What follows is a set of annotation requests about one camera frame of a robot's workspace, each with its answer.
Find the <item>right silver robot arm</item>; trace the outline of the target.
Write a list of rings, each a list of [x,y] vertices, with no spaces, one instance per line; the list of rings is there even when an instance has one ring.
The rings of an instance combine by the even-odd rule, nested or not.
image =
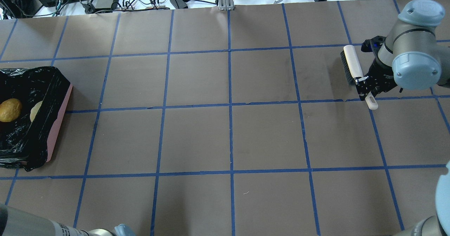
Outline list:
[[[427,90],[434,85],[449,88],[449,47],[437,44],[435,30],[445,17],[444,7],[434,0],[412,0],[398,14],[387,36],[367,39],[364,53],[374,60],[366,74],[353,46],[341,52],[347,82],[354,85],[361,101],[375,104],[380,93]]]

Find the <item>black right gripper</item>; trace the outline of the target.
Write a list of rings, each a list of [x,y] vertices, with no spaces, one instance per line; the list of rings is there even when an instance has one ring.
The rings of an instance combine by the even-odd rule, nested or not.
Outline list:
[[[366,39],[362,46],[363,53],[373,53],[374,60],[365,75],[359,76],[356,81],[356,90],[361,101],[364,101],[369,93],[375,97],[380,93],[387,93],[398,85],[394,81],[392,68],[382,63],[378,53],[384,45],[386,37],[376,36]]]

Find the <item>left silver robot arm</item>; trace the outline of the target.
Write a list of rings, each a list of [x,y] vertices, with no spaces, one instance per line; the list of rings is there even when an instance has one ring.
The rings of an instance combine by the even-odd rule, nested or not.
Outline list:
[[[135,236],[132,229],[120,224],[114,231],[93,229],[84,231],[50,219],[32,215],[4,204],[0,206],[1,236]]]

